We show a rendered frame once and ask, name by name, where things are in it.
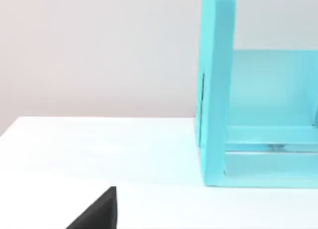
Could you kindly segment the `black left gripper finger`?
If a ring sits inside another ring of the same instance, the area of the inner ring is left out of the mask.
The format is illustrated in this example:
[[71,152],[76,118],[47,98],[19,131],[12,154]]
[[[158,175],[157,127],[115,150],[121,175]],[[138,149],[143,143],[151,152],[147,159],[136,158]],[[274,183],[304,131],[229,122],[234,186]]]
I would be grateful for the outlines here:
[[117,229],[117,190],[109,187],[66,229]]

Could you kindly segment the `light blue rack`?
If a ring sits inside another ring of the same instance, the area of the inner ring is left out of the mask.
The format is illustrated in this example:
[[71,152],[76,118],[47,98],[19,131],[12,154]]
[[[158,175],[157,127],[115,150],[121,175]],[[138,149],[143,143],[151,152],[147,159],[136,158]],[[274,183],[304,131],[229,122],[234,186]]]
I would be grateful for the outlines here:
[[201,0],[195,139],[206,186],[318,188],[318,50],[235,50],[236,0]]

